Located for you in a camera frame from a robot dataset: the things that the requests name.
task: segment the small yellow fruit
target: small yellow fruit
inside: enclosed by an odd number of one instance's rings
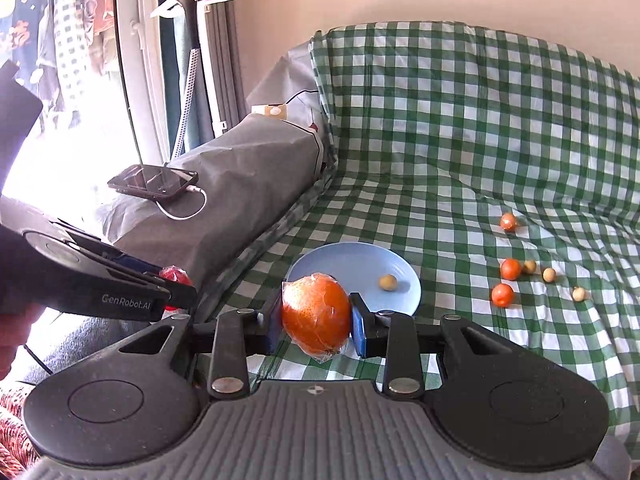
[[[522,264],[522,272],[525,274],[533,274],[537,268],[538,264],[534,260],[527,260]]]
[[[555,278],[556,278],[556,272],[551,267],[547,267],[542,272],[542,279],[545,280],[547,283],[551,283],[553,280],[555,280]]]
[[[398,279],[392,274],[385,274],[380,278],[378,285],[381,289],[391,292],[398,287]]]
[[[576,286],[571,293],[571,297],[574,298],[574,301],[584,301],[584,298],[587,297],[587,291],[581,286]]]

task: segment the blue plate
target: blue plate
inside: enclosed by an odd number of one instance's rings
[[[412,316],[420,303],[420,280],[404,259],[385,248],[362,242],[340,242],[304,254],[287,273],[287,281],[322,272],[333,276],[350,294],[359,292],[372,312],[395,310]],[[398,288],[382,290],[378,280],[385,274],[398,279]]]

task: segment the red patterned fabric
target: red patterned fabric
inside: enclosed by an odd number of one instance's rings
[[[22,423],[22,406],[33,386],[0,383],[0,473],[16,478],[37,460]]]

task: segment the beige wall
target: beige wall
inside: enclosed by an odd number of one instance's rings
[[[313,33],[387,20],[452,20],[562,43],[640,76],[640,0],[236,0],[244,92]]]

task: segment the smartphone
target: smartphone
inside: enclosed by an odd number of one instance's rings
[[[134,164],[113,177],[107,185],[119,193],[165,203],[180,196],[187,186],[197,181],[198,173],[195,171]]]

